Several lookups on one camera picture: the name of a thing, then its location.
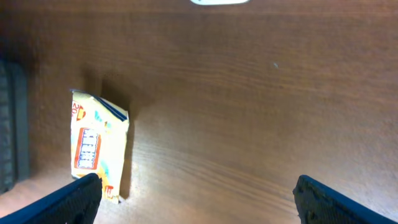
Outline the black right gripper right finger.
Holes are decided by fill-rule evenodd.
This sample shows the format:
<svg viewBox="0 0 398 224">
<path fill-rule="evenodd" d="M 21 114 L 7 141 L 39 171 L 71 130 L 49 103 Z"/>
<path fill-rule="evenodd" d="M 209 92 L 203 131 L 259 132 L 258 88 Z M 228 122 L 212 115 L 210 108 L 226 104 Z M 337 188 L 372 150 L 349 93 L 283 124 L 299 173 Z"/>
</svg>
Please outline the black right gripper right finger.
<svg viewBox="0 0 398 224">
<path fill-rule="evenodd" d="M 307 175 L 293 195 L 302 224 L 397 224 Z"/>
</svg>

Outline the yellow wet wipes pack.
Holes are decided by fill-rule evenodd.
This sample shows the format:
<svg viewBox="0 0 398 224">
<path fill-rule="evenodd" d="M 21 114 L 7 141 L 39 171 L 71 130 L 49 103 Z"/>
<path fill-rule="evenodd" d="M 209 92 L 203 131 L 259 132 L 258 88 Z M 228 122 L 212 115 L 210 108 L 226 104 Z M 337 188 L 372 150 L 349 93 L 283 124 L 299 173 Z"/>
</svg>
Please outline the yellow wet wipes pack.
<svg viewBox="0 0 398 224">
<path fill-rule="evenodd" d="M 84 91 L 72 90 L 71 175 L 95 173 L 102 197 L 119 203 L 129 129 L 128 111 Z"/>
</svg>

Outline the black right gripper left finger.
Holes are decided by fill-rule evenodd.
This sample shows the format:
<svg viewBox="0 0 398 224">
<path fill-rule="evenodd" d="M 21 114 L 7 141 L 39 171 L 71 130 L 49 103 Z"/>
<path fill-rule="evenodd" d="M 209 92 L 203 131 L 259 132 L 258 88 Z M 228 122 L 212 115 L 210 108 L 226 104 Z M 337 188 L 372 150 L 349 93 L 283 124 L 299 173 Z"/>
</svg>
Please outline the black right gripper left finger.
<svg viewBox="0 0 398 224">
<path fill-rule="evenodd" d="M 1 224 L 92 224 L 102 198 L 102 180 L 88 174 L 1 218 Z"/>
</svg>

